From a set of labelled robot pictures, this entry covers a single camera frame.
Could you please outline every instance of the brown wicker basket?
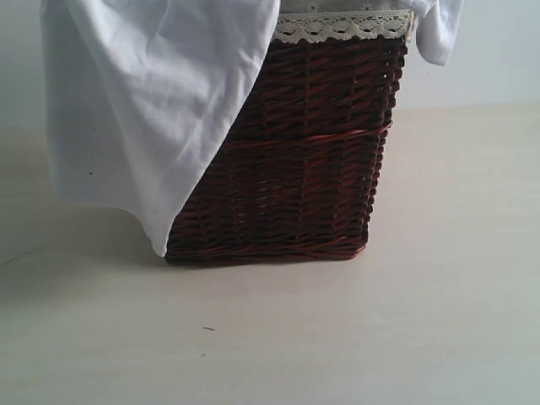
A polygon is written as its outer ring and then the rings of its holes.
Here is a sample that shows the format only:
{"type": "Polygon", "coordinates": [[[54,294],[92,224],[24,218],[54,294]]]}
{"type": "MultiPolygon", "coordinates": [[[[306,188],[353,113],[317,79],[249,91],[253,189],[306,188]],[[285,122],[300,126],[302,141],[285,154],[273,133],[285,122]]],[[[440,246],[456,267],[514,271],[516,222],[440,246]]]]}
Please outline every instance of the brown wicker basket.
{"type": "Polygon", "coordinates": [[[405,38],[270,45],[166,260],[350,259],[365,247],[405,38]]]}

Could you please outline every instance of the white sheet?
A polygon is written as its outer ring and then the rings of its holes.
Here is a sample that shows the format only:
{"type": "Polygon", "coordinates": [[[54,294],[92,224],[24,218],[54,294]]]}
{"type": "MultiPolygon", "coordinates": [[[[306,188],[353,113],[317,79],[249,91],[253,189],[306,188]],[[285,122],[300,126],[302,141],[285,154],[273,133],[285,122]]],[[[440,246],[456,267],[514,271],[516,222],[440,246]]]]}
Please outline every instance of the white sheet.
{"type": "MultiPolygon", "coordinates": [[[[419,31],[432,62],[449,55],[445,24],[456,23],[442,4],[419,31]]],[[[163,256],[175,216],[251,91],[279,7],[44,0],[47,138],[60,197],[132,213],[163,256]]]]}

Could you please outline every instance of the white floor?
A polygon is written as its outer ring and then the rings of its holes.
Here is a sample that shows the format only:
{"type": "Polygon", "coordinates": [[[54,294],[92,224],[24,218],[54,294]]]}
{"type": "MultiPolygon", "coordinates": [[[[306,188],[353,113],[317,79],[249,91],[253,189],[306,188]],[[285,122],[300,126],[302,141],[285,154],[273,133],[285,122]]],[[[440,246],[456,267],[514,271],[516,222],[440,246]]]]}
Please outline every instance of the white floor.
{"type": "Polygon", "coordinates": [[[401,112],[351,262],[167,267],[0,132],[0,404],[540,403],[540,105],[401,112]]]}

